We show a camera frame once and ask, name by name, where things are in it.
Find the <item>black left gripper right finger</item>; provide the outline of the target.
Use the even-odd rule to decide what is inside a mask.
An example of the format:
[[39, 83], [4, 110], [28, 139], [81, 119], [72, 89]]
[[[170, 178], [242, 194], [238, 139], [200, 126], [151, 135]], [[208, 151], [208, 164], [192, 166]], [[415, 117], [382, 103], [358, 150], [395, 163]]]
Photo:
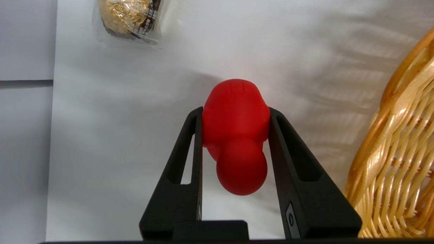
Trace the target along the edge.
[[270, 108], [268, 142], [285, 238], [357, 238], [360, 216], [287, 118], [274, 108]]

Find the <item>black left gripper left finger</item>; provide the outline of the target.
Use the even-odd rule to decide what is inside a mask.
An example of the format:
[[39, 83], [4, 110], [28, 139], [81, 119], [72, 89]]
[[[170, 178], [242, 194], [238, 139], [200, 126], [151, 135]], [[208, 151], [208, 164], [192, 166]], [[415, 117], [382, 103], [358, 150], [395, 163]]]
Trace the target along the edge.
[[[144, 240], [171, 240], [175, 226], [200, 221], [202, 214], [202, 111], [192, 110], [139, 221]], [[191, 182], [181, 184], [190, 143], [193, 142]]]

